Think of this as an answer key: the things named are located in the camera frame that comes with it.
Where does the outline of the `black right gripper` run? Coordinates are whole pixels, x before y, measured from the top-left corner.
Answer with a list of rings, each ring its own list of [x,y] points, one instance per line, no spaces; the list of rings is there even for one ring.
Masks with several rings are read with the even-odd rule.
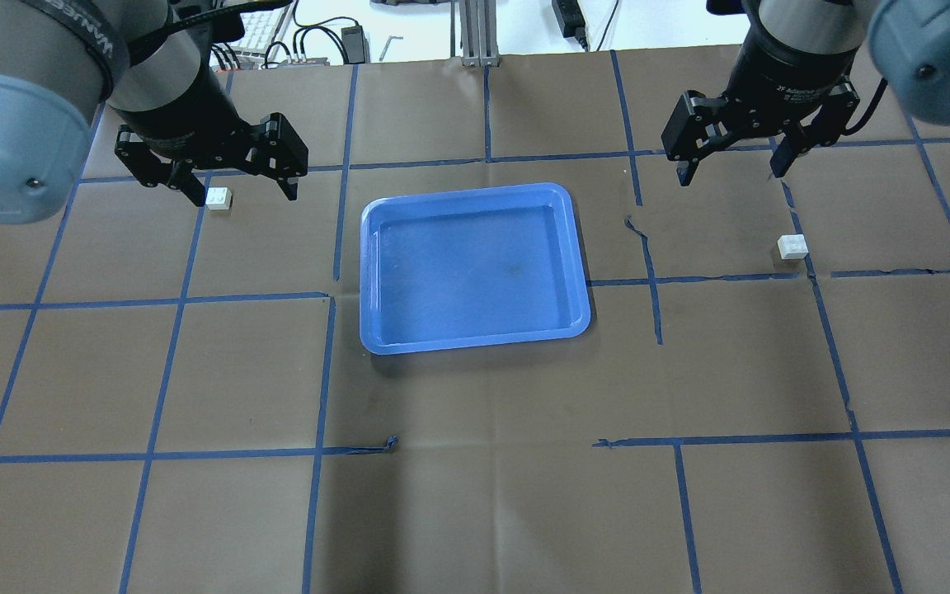
[[[717,97],[694,89],[681,93],[662,131],[663,148],[676,163],[680,186],[689,187],[709,155],[740,140],[782,135],[769,159],[770,172],[782,179],[803,154],[846,135],[860,102],[847,74],[821,89],[799,89],[736,68]]]

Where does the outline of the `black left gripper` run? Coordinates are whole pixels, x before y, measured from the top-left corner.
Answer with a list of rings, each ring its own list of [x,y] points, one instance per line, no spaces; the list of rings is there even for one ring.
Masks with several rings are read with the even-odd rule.
[[[197,170],[231,168],[278,184],[298,199],[309,170],[309,150],[287,117],[272,112],[249,123],[216,78],[200,78],[181,97],[148,111],[119,109],[116,157],[140,184],[170,186],[197,208],[206,187]]]

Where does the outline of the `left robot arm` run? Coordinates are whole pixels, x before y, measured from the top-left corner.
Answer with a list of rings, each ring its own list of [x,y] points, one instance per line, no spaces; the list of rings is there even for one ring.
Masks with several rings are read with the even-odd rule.
[[[67,202],[105,106],[116,157],[147,187],[201,207],[196,172],[267,177],[288,200],[308,149],[287,118],[245,121],[215,78],[215,44],[246,12],[280,1],[0,1],[0,224],[48,219]]]

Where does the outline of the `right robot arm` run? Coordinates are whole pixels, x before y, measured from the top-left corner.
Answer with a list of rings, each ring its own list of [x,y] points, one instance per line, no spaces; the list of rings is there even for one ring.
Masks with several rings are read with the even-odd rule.
[[[815,147],[860,131],[886,90],[910,116],[950,125],[950,1],[708,1],[749,22],[724,91],[681,94],[662,131],[679,184],[740,140],[780,138],[783,177]]]

